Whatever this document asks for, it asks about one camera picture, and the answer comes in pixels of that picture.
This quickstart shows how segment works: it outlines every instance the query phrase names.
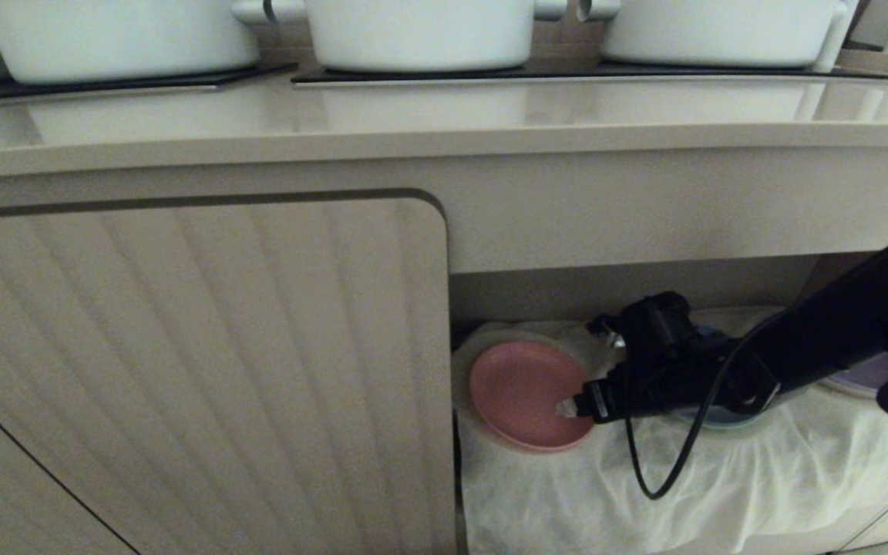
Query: beige countertop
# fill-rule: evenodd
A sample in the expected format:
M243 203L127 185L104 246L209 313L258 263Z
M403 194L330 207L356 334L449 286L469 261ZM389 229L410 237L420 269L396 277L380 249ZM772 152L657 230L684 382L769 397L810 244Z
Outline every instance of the beige countertop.
M294 87L0 104L0 177L207 164L888 147L888 82L634 79Z

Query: white cloth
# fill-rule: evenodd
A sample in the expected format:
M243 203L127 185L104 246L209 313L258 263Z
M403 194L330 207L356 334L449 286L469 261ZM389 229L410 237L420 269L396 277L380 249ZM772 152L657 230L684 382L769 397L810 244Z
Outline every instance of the white cloth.
M774 310L697 313L697 323L740 335ZM622 422L596 426L581 446L557 454L509 449L473 410L466 376L480 352L505 341L556 345L602 376L619 352L576 322L489 324L455 353L454 399L462 449L462 494L473 554L645 554L708 538L739 552L753 535L828 526L847 509L888 495L888 415L874 401L823 386L743 429L698 436L670 493L638 489ZM649 487L676 460L690 425L674 417L634 421Z

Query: ribbed cabinet door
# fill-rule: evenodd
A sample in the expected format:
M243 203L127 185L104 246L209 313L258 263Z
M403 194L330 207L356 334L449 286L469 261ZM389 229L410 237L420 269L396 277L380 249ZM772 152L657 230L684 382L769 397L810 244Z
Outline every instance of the ribbed cabinet door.
M0 217L0 419L142 553L453 553L422 200Z
M0 555L130 555L0 430Z

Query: countertop edge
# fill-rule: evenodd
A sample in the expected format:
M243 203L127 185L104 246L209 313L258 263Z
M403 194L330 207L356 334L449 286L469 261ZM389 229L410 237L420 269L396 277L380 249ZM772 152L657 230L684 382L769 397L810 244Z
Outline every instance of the countertop edge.
M50 145L0 150L0 177L147 167L757 147L888 148L888 124L571 126Z

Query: pot handle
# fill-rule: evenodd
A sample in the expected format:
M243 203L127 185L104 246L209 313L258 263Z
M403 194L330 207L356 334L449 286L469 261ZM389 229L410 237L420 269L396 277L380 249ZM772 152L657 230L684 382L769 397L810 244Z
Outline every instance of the pot handle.
M307 21L304 0L233 0L232 15L247 25Z
M533 19L537 21L560 21L567 14L567 0L536 0Z
M577 5L577 18L581 22L607 21L616 17L621 7L621 0L581 0Z
M813 66L810 67L812 71L828 73L835 68L838 54L842 51L842 44L845 42L845 35L849 34L849 27L852 27L852 20L856 17L857 7L859 7L859 0L842 0L835 6L831 27L828 28L828 35L825 36L824 43L821 45L821 53L818 54Z

